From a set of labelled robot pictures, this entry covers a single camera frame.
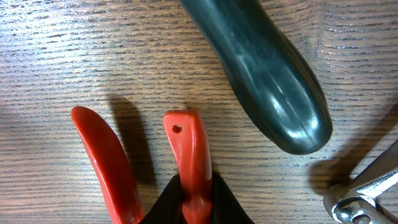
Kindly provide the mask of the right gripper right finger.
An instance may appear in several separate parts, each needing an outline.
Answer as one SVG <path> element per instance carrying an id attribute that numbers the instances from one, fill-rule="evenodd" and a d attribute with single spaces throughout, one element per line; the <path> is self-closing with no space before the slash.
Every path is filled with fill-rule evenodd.
<path id="1" fill-rule="evenodd" d="M 254 224 L 219 173 L 213 171 L 212 224 Z"/>

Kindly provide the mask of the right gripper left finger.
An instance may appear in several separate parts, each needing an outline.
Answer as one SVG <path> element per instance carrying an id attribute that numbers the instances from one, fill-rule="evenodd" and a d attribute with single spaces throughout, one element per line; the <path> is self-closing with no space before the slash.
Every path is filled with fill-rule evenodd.
<path id="1" fill-rule="evenodd" d="M 180 176 L 173 176 L 140 224 L 183 224 Z"/>

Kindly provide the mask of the red handled snips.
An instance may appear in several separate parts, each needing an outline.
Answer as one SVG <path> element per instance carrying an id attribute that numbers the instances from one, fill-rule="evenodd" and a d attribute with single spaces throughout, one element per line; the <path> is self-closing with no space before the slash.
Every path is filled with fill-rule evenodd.
<path id="1" fill-rule="evenodd" d="M 137 184 L 155 184 L 139 113 L 118 119 L 121 138 L 89 108 L 74 107 L 71 118 L 99 180 L 111 221 L 139 223 L 147 213 Z M 186 109 L 166 112 L 162 122 L 177 162 L 185 223 L 211 223 L 213 174 L 203 121 L 198 111 Z"/>

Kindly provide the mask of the silver socket wrench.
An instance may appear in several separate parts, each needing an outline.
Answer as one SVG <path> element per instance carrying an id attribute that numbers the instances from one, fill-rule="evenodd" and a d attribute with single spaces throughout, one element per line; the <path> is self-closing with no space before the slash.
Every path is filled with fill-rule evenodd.
<path id="1" fill-rule="evenodd" d="M 330 187 L 324 208 L 338 223 L 397 223 L 397 217 L 377 203 L 377 198 L 397 183 L 397 142 L 346 185 Z"/>

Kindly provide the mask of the black red screwdriver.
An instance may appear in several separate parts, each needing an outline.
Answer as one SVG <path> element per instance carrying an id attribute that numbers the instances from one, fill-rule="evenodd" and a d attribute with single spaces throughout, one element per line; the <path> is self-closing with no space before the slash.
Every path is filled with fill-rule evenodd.
<path id="1" fill-rule="evenodd" d="M 244 111 L 280 149 L 319 151 L 332 121 L 312 69 L 257 0 L 184 0 Z"/>

